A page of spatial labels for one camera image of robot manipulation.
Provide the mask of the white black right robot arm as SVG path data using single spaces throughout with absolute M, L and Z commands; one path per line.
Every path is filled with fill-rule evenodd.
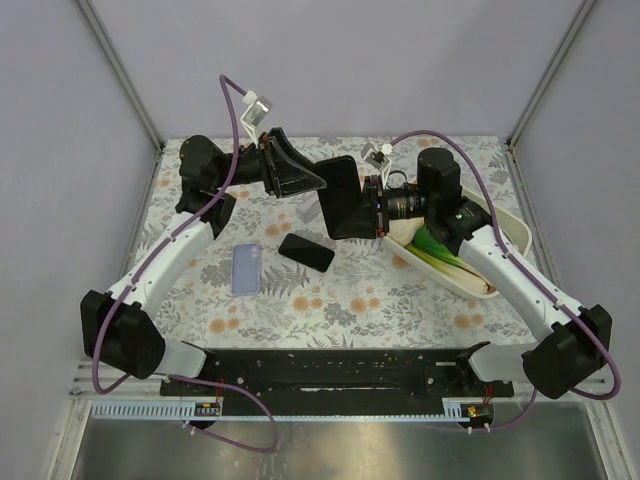
M 326 183 L 318 196 L 332 239 L 382 238 L 391 221 L 421 218 L 438 245 L 485 277 L 525 321 L 533 344 L 488 344 L 470 354 L 481 381 L 527 382 L 558 399 L 613 364 L 609 312 L 566 295 L 504 240 L 494 207 L 463 194 L 461 169 L 449 150 L 421 151 L 417 182 L 398 188 L 385 187 L 379 175 L 361 179 L 350 156 L 321 161 L 316 170 Z

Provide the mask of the black smartphone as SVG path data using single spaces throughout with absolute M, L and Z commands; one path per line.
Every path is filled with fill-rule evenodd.
M 278 253 L 312 270 L 325 273 L 335 257 L 335 252 L 296 234 L 287 234 Z

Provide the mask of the lilac phone case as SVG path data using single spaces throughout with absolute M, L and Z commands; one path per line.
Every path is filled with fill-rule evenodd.
M 232 250 L 231 293 L 255 295 L 260 291 L 261 249 L 258 244 L 236 245 Z

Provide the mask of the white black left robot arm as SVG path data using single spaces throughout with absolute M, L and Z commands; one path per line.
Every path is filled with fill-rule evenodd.
M 94 378 L 101 364 L 137 379 L 154 374 L 197 377 L 206 353 L 164 338 L 154 318 L 188 264 L 229 222 L 236 200 L 227 188 L 260 183 L 267 194 L 286 198 L 326 186 L 314 163 L 291 145 L 281 128 L 248 146 L 236 143 L 231 153 L 194 135 L 182 143 L 179 160 L 182 193 L 166 230 L 107 292 L 91 290 L 81 301 L 84 350 Z

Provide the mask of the black phone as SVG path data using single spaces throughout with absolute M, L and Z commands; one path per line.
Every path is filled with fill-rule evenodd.
M 315 170 L 327 182 L 324 189 L 317 191 L 327 230 L 327 207 L 331 203 L 359 205 L 361 199 L 359 174 L 355 160 L 349 155 L 317 162 Z

